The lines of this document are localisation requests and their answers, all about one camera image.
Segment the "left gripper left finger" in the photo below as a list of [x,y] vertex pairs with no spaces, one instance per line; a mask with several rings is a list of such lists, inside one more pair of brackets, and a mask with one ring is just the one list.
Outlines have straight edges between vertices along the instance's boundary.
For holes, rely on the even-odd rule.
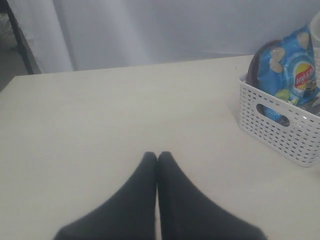
[[126,183],[106,202],[62,227],[56,240],[154,240],[157,157],[146,152]]

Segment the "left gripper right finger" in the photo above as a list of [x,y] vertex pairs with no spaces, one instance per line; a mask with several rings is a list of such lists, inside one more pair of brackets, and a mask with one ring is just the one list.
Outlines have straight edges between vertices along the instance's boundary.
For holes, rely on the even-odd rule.
[[164,240],[265,239],[258,227],[234,216],[205,196],[168,151],[158,157],[157,189]]

